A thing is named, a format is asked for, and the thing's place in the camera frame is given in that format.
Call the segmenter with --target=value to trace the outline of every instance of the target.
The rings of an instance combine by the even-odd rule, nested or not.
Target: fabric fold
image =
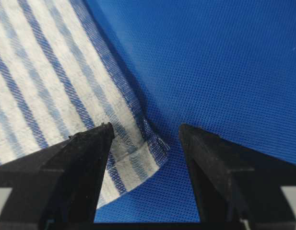
[[[98,207],[151,177],[168,146],[81,0],[0,0],[0,164],[103,122],[116,138]]]

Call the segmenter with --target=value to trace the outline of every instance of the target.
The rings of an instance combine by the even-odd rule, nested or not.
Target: blue and white striped fabric
[[[0,164],[102,122],[112,144],[98,206],[167,160],[81,0],[0,0]]]

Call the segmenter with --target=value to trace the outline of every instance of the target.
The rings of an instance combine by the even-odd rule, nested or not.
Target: blue fabric
[[[164,168],[96,221],[198,220],[184,122],[296,164],[296,0],[87,3],[171,147]]]

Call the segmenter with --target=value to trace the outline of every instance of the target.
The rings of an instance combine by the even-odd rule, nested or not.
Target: fabric sample
[[[81,0],[0,0],[0,164],[103,122],[116,138],[99,207],[151,177],[167,145]]]

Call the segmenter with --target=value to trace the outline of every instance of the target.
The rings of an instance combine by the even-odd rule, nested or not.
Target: blue non-woven fabric
[[[198,221],[181,123],[296,164],[296,0],[87,3],[171,147],[155,177],[96,221]]]

